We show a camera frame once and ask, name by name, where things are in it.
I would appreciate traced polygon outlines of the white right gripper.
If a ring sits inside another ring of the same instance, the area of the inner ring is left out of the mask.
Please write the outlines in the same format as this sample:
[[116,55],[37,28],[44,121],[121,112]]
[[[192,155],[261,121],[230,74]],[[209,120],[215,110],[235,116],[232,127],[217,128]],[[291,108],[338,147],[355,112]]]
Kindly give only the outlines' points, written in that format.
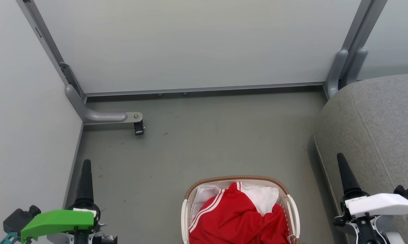
[[333,226],[355,238],[401,238],[386,229],[395,215],[408,215],[408,200],[395,193],[369,196],[361,190],[344,154],[336,158],[344,195],[343,215],[334,218]]

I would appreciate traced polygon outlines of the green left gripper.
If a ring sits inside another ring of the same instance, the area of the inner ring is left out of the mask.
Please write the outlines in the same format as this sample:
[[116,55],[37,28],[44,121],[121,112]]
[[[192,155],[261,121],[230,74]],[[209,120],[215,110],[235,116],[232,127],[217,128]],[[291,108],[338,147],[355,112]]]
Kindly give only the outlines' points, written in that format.
[[91,161],[83,161],[75,203],[67,209],[57,209],[38,214],[21,230],[21,243],[57,233],[83,233],[89,236],[95,232],[101,218],[100,208],[94,204],[94,189]]

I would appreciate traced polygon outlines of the red shirt with white trim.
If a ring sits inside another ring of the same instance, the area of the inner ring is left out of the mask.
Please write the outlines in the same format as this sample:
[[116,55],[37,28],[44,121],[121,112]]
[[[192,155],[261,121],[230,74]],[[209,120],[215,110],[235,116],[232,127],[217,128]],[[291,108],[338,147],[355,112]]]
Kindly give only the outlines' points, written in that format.
[[190,244],[290,244],[283,208],[262,216],[238,182],[207,200],[188,230]]

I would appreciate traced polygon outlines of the grey fabric sofa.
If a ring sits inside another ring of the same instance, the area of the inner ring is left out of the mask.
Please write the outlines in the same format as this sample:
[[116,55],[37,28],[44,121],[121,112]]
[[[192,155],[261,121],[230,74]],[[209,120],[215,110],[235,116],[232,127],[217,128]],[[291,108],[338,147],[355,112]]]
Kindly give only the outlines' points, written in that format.
[[367,79],[339,90],[322,109],[313,133],[336,215],[343,212],[337,154],[344,154],[370,195],[408,188],[408,74]]

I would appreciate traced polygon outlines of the white woven-rim laundry basket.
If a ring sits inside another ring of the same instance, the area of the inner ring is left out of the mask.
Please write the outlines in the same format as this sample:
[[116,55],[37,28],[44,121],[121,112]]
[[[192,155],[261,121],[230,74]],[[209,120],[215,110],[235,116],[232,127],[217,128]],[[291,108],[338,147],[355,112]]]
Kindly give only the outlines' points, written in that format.
[[300,244],[300,215],[296,203],[288,189],[276,179],[265,176],[223,176],[203,179],[189,187],[181,207],[181,236],[183,244],[189,242],[189,225],[192,222],[191,206],[195,199],[197,189],[201,186],[216,186],[226,188],[234,182],[241,182],[245,186],[276,187],[279,190],[278,204],[283,208],[289,229],[288,241],[290,244]]

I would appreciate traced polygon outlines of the grey metal partition foot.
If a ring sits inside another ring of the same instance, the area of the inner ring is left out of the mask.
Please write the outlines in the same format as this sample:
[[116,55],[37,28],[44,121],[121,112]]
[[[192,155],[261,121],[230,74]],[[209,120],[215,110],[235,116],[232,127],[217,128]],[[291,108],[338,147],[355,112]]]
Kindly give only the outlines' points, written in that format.
[[86,106],[72,85],[65,86],[65,94],[84,124],[143,123],[141,112],[102,112]]

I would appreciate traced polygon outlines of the grey partition post with foot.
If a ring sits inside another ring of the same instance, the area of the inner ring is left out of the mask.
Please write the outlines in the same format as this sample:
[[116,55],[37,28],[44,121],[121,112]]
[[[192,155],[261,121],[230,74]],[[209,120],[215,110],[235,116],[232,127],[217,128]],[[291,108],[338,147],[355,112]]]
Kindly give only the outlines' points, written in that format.
[[343,46],[335,55],[323,88],[327,99],[339,89],[357,82],[368,55],[365,43],[370,37],[387,0],[361,0]]

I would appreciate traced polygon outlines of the grey partition corner post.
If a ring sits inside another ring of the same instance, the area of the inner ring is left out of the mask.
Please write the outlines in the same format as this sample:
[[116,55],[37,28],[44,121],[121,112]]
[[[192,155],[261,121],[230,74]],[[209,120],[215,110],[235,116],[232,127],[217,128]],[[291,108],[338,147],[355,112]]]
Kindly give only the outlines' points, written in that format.
[[46,54],[50,58],[54,67],[57,69],[58,74],[63,80],[64,84],[72,85],[76,90],[78,96],[83,102],[86,102],[86,95],[80,87],[72,68],[64,61],[64,58],[60,54],[60,51],[54,42],[51,33],[48,30],[46,23],[40,14],[39,9],[35,3],[35,0],[15,0],[19,7],[21,8],[26,20],[32,27],[35,35],[40,41],[41,45],[46,51]]

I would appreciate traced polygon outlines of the grey partition base rail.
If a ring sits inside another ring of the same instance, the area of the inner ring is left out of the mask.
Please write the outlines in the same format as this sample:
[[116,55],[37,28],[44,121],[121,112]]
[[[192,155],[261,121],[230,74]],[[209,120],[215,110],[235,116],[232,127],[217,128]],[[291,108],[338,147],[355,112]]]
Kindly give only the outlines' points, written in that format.
[[315,82],[291,82],[280,84],[264,84],[264,85],[236,85],[223,87],[203,87],[203,88],[178,88],[178,89],[161,89],[161,90],[140,90],[140,91],[113,91],[113,92],[95,92],[85,93],[87,97],[97,96],[129,96],[129,95],[151,95],[151,94],[165,94],[165,93],[191,93],[191,92],[214,92],[227,90],[250,90],[250,89],[267,89],[267,88],[285,88],[285,87],[303,87],[324,85],[324,81]]

